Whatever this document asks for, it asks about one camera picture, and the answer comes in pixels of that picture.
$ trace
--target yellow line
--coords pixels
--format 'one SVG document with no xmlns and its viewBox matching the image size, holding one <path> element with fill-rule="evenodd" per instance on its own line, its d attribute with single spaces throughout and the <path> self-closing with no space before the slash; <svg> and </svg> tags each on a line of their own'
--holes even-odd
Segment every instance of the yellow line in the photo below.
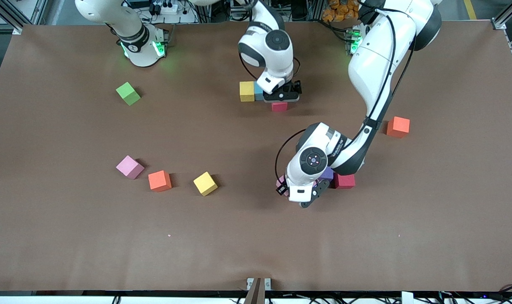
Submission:
<svg viewBox="0 0 512 304">
<path fill-rule="evenodd" d="M 470 20 L 477 20 L 477 16 L 475 15 L 474 6 L 471 4 L 471 0 L 464 0 L 464 5 L 466 5 L 466 11 L 468 11 Z"/>
</svg>

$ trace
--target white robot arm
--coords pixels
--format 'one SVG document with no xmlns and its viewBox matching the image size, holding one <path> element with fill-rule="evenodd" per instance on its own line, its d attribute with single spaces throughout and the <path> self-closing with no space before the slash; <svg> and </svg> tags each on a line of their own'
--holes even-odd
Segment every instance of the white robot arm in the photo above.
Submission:
<svg viewBox="0 0 512 304">
<path fill-rule="evenodd" d="M 143 24 L 138 14 L 122 6 L 123 0 L 75 0 L 85 19 L 108 25 L 125 50 L 125 56 L 138 67 L 148 67 L 165 57 L 167 31 Z"/>
<path fill-rule="evenodd" d="M 210 5 L 217 0 L 190 0 L 194 5 Z M 239 40 L 237 47 L 244 62 L 265 68 L 257 84 L 267 94 L 272 94 L 293 78 L 293 44 L 285 32 L 284 21 L 273 8 L 262 0 L 236 0 L 252 13 L 252 20 Z M 300 89 L 280 100 L 298 99 Z"/>
<path fill-rule="evenodd" d="M 361 21 L 369 25 L 354 54 L 348 73 L 366 104 L 366 118 L 350 139 L 325 123 L 304 131 L 289 162 L 285 185 L 289 200 L 306 208 L 319 197 L 312 186 L 326 166 L 340 175 L 354 174 L 364 164 L 366 152 L 391 103 L 391 78 L 408 49 L 421 50 L 438 35 L 441 15 L 430 0 L 364 0 Z"/>
</svg>

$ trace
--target brown table surface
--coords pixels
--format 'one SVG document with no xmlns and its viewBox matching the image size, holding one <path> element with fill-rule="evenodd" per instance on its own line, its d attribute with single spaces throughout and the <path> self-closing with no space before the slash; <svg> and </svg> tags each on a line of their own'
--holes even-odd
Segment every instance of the brown table surface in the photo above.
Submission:
<svg viewBox="0 0 512 304">
<path fill-rule="evenodd" d="M 512 58 L 488 21 L 446 22 L 391 104 L 352 190 L 300 209 L 275 192 L 294 132 L 353 136 L 365 105 L 342 42 L 287 24 L 302 63 L 287 112 L 241 103 L 246 24 L 183 25 L 151 68 L 106 27 L 26 27 L 0 71 L 0 290 L 497 290 L 512 283 Z M 129 81 L 142 99 L 127 106 Z M 291 143 L 279 170 L 294 154 Z M 132 181 L 115 166 L 146 166 Z M 174 188 L 149 190 L 166 170 Z M 209 171 L 219 189 L 192 184 Z"/>
</svg>

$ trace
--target green cube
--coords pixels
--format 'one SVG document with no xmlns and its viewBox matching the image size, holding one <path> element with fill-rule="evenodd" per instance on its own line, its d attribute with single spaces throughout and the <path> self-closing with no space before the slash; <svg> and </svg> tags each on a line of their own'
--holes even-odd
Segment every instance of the green cube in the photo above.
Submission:
<svg viewBox="0 0 512 304">
<path fill-rule="evenodd" d="M 138 92 L 136 92 L 128 82 L 117 88 L 117 93 L 119 93 L 119 96 L 121 96 L 129 106 L 133 105 L 141 98 Z"/>
</svg>

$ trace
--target blue cube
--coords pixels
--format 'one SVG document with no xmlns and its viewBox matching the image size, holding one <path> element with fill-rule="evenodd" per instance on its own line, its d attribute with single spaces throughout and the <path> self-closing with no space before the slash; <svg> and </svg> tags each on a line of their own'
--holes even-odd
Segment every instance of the blue cube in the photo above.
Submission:
<svg viewBox="0 0 512 304">
<path fill-rule="evenodd" d="M 263 101 L 263 90 L 256 81 L 254 81 L 254 99 L 256 99 L 256 101 Z"/>
</svg>

